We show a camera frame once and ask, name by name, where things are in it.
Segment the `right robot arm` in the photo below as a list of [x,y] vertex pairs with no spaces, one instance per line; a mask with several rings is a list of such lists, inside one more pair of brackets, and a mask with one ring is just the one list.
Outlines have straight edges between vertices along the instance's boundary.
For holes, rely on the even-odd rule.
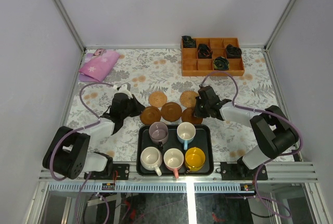
[[232,121],[252,129],[257,146],[240,157],[234,169],[242,179],[250,179],[261,164],[275,159],[299,140],[298,133],[278,106],[259,110],[236,105],[230,99],[221,100],[209,85],[201,85],[198,94],[195,117]]

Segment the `dark brown wooden coaster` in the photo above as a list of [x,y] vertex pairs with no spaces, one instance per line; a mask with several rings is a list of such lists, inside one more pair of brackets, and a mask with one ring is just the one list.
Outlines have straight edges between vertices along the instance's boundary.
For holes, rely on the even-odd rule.
[[178,121],[182,116],[182,108],[175,102],[166,103],[161,108],[161,116],[169,122]]
[[182,122],[190,122],[193,125],[199,125],[202,124],[203,122],[203,118],[198,118],[194,116],[194,108],[186,108],[183,112],[182,112]]
[[140,120],[144,125],[151,125],[154,122],[159,122],[161,120],[161,111],[154,106],[148,106],[141,113]]

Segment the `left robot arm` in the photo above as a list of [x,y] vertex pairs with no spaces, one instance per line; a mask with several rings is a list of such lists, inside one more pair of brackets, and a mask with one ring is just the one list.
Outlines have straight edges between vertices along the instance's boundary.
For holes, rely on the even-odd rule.
[[95,123],[78,129],[61,126],[43,158],[42,165],[53,173],[55,180],[75,179],[83,172],[95,171],[102,179],[113,176],[114,167],[109,158],[101,153],[88,154],[89,142],[105,139],[117,133],[127,117],[139,116],[145,106],[132,94],[117,92],[111,105]]

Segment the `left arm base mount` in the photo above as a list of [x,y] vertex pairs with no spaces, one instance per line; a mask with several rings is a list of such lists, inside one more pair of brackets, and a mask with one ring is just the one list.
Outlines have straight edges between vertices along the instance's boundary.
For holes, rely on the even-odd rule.
[[91,172],[90,180],[128,180],[130,173],[129,164],[112,164],[104,171]]

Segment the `woven rattan coaster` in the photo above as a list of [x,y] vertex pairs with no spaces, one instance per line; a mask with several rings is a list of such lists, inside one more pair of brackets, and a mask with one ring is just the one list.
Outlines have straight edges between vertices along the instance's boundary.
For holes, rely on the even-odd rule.
[[196,105],[196,97],[198,97],[199,94],[195,91],[184,91],[180,95],[180,103],[186,107],[186,108],[192,108]]
[[160,108],[166,104],[167,100],[167,96],[161,91],[155,91],[151,93],[148,99],[150,105],[157,108]]

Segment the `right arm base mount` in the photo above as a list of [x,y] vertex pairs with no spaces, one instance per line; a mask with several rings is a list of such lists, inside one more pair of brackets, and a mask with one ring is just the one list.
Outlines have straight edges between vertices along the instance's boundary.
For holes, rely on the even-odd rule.
[[245,181],[255,179],[257,168],[248,170],[246,168],[239,170],[237,163],[220,162],[222,180],[226,181]]

